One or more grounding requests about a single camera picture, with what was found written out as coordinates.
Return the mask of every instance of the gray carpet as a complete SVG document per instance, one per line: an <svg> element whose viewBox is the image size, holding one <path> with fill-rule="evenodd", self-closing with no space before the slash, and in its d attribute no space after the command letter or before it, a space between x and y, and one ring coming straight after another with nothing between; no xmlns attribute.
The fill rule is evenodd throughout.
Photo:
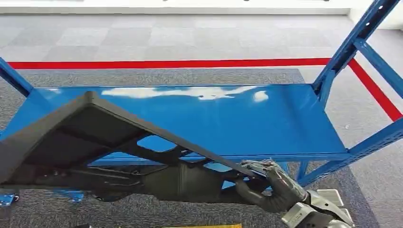
<svg viewBox="0 0 403 228"><path fill-rule="evenodd" d="M303 83L296 69L153 69L153 70L23 70L34 86L127 86L192 84ZM23 97L0 81L0 127L4 128L23 102ZM296 166L289 165L291 172ZM354 176L344 168L308 188L338 189L358 227L379 227ZM95 228L168 227L242 223L246 228L284 227L280 215L255 206L162 202L151 196L132 195L114 203L90 197L79 204L55 197L46 190L21 190L21 201L4 228L68 228L90 223Z"/></svg>

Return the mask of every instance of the panel hole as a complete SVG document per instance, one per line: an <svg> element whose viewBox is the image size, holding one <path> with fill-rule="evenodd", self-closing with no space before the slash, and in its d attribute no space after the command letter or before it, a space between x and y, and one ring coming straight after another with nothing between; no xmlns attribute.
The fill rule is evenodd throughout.
<svg viewBox="0 0 403 228"><path fill-rule="evenodd" d="M137 142L137 145L153 150L155 152L164 152L176 146L176 144L156 135L151 135L143 138L142 140Z"/></svg>
<svg viewBox="0 0 403 228"><path fill-rule="evenodd" d="M226 171L232 170L230 167L225 166L220 163L208 163L208 164L205 164L204 167L218 171L218 172L226 172Z"/></svg>
<svg viewBox="0 0 403 228"><path fill-rule="evenodd" d="M235 185L235 183L225 180L224 183L222 184L222 189L226 189L226 188L232 187L234 185Z"/></svg>

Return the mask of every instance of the red floor line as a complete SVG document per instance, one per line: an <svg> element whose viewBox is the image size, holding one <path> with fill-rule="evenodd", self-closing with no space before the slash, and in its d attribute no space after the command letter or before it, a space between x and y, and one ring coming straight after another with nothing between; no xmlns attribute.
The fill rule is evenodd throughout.
<svg viewBox="0 0 403 228"><path fill-rule="evenodd" d="M283 67L326 65L330 58L120 61L120 62L9 62L14 69L139 69L192 67Z"/></svg>
<svg viewBox="0 0 403 228"><path fill-rule="evenodd" d="M351 59L349 66L392 121L396 121L403 116L354 58Z"/></svg>
<svg viewBox="0 0 403 228"><path fill-rule="evenodd" d="M15 69L145 69L145 68L211 68L211 67L285 67L326 65L330 58L118 61L118 62L9 62ZM355 59L349 66L388 116L396 121L400 111L382 92Z"/></svg>

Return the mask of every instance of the robotic hand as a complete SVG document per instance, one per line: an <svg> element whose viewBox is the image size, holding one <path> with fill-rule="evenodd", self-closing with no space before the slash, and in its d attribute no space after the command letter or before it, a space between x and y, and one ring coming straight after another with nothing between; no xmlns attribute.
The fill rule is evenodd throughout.
<svg viewBox="0 0 403 228"><path fill-rule="evenodd" d="M251 190L243 180L236 182L237 192L249 202L268 212L287 213L282 221L289 228L351 228L353 221L334 203L316 191L305 191L284 170L271 160L241 163L255 173L265 176L272 188L266 196Z"/></svg>

